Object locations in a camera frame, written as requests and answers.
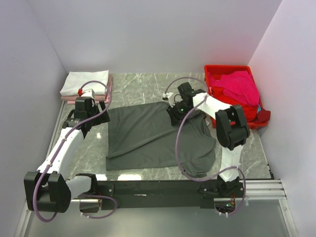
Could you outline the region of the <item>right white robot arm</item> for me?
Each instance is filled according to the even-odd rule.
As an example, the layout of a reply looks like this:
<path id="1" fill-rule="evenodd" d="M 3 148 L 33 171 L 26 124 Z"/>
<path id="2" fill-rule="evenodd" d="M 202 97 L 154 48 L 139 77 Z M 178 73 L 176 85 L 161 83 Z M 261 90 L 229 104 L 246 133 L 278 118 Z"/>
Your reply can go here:
<path id="1" fill-rule="evenodd" d="M 216 135 L 222 147 L 220 171 L 216 173 L 217 194 L 230 197 L 237 191 L 245 191 L 245 184 L 239 181 L 242 174 L 239 161 L 243 146 L 250 135 L 250 130 L 240 105 L 221 102 L 202 89 L 194 90 L 186 82 L 178 86 L 181 101 L 176 95 L 165 91 L 162 99 L 169 103 L 167 112 L 172 126 L 183 127 L 189 116 L 195 111 L 202 111 L 216 121 Z"/>

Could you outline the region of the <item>dark grey t-shirt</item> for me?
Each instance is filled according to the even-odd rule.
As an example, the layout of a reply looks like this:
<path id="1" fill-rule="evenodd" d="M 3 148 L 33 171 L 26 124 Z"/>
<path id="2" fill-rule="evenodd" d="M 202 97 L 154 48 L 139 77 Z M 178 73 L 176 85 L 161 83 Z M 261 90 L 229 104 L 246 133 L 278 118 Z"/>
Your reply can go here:
<path id="1" fill-rule="evenodd" d="M 186 120 L 177 139 L 165 102 L 119 107 L 108 114 L 106 169 L 127 170 L 177 166 L 192 177 L 204 177 L 216 161 L 214 139 L 203 112 Z"/>

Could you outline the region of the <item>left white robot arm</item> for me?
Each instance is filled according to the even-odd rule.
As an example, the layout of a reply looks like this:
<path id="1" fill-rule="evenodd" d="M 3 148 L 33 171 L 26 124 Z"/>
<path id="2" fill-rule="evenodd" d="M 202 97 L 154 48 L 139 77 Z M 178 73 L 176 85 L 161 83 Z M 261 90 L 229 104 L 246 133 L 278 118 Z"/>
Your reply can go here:
<path id="1" fill-rule="evenodd" d="M 71 159 L 92 127 L 110 121 L 108 105 L 92 97 L 78 97 L 62 124 L 60 137 L 43 164 L 24 177 L 28 209 L 37 212 L 64 213 L 71 200 L 80 195 L 94 198 L 99 192 L 94 174 L 80 173 L 66 181 Z"/>

